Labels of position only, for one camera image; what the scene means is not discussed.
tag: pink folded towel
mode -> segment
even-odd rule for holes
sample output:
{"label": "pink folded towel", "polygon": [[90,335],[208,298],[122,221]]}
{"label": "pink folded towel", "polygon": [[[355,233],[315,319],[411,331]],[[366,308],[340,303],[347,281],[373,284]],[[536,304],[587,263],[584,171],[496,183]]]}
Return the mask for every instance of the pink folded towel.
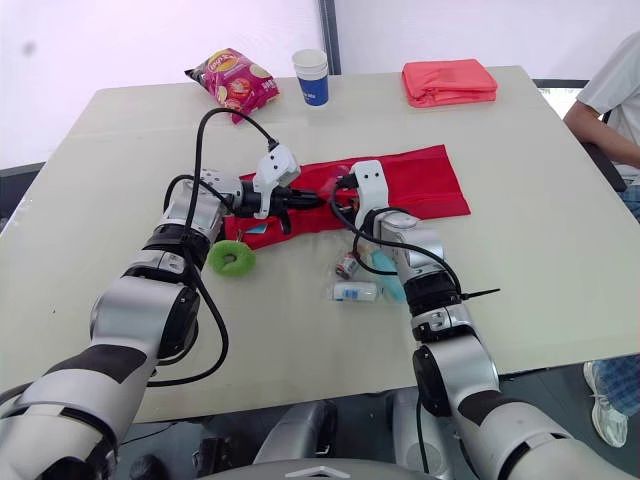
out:
{"label": "pink folded towel", "polygon": [[419,108],[494,101],[498,88],[475,59],[410,62],[402,69],[402,82],[409,105]]}

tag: green sponge ring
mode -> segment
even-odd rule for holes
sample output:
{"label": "green sponge ring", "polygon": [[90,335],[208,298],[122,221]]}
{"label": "green sponge ring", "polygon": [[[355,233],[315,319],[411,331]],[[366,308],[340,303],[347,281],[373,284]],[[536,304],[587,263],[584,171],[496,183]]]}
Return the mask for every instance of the green sponge ring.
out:
{"label": "green sponge ring", "polygon": [[207,262],[223,277],[242,277],[256,264],[256,254],[246,243],[222,240],[214,243]]}

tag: lay's logo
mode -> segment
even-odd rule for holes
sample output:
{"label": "lay's logo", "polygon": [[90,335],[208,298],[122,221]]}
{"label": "lay's logo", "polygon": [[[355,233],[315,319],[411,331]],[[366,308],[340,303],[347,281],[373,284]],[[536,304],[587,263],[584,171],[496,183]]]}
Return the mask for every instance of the lay's logo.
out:
{"label": "lay's logo", "polygon": [[209,70],[212,72],[224,72],[229,70],[236,63],[238,63],[237,57],[228,50],[222,50],[215,53],[208,62]]}

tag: small bottle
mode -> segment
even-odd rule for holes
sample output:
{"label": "small bottle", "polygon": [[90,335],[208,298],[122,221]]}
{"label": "small bottle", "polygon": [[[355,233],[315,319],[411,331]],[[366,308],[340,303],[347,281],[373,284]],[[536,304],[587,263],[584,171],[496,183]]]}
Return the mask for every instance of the small bottle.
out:
{"label": "small bottle", "polygon": [[332,299],[337,302],[375,302],[380,293],[373,282],[336,282],[332,290]]}
{"label": "small bottle", "polygon": [[358,269],[358,261],[351,252],[347,253],[342,260],[336,265],[336,275],[344,278],[345,280],[351,280],[353,274]]}

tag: white t-shirt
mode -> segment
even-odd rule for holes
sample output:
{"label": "white t-shirt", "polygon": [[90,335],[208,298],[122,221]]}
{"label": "white t-shirt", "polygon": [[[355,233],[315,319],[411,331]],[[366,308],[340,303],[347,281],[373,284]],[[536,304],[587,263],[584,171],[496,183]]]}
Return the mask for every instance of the white t-shirt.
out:
{"label": "white t-shirt", "polygon": [[[600,114],[611,110],[607,123],[640,146],[640,32],[627,37],[577,99]],[[616,164],[625,180],[639,180],[640,170]]]}

